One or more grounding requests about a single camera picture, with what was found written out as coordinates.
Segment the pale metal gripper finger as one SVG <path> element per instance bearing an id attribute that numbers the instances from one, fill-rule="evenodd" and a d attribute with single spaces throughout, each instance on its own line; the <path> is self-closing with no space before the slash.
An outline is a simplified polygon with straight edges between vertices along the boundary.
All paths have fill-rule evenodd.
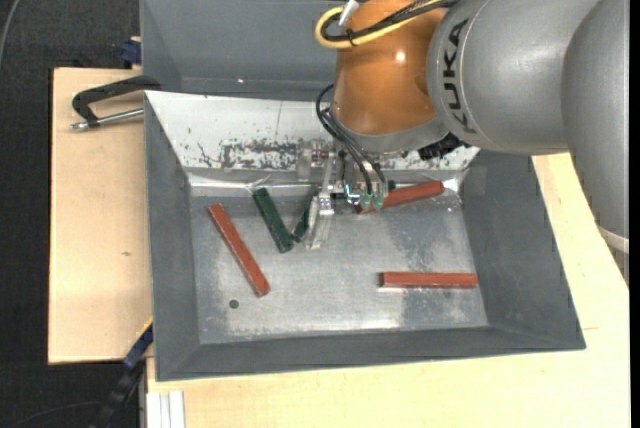
<path id="1" fill-rule="evenodd" d="M 306 248 L 314 249 L 319 245 L 320 201 L 317 196 L 310 200 L 307 216 Z"/>
<path id="2" fill-rule="evenodd" d="M 319 198 L 319 212 L 317 218 L 317 247 L 320 248 L 328 239 L 334 208 L 331 197 Z"/>

